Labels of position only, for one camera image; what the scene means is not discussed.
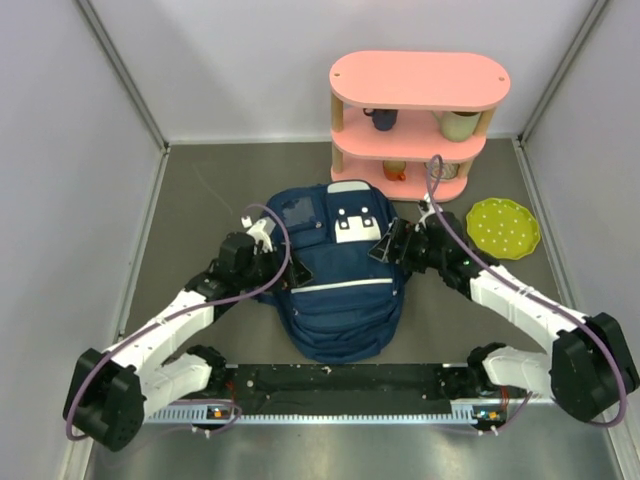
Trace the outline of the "navy blue backpack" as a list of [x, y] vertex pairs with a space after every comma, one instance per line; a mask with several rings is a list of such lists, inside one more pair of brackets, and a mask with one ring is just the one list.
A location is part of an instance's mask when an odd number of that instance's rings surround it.
[[329, 364], [378, 355], [399, 323], [409, 274], [369, 252], [397, 212], [376, 187], [361, 180], [297, 187], [272, 196], [268, 208], [283, 221], [271, 238], [289, 241], [309, 282], [258, 296], [275, 308], [301, 354]]

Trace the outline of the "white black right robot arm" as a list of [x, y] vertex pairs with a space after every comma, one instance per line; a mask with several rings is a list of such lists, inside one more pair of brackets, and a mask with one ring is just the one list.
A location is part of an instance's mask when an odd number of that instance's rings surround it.
[[513, 276], [491, 255], [469, 245], [450, 212], [418, 223], [394, 219], [369, 252], [411, 273], [428, 269], [470, 301], [524, 332], [541, 352], [502, 344], [480, 348], [467, 370], [469, 388], [487, 396], [513, 386], [549, 397], [571, 417], [590, 423], [613, 405], [626, 410], [639, 374], [618, 321], [565, 307]]

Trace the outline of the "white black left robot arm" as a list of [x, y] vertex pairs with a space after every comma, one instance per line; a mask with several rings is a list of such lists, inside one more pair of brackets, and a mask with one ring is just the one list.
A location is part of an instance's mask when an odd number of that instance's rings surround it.
[[63, 407], [67, 438], [90, 438], [117, 452], [156, 412], [199, 391], [220, 394], [227, 374], [211, 350], [171, 355], [237, 303], [283, 291], [308, 274], [289, 234], [280, 240], [255, 229], [229, 234], [217, 258], [159, 314], [105, 350], [80, 355]]

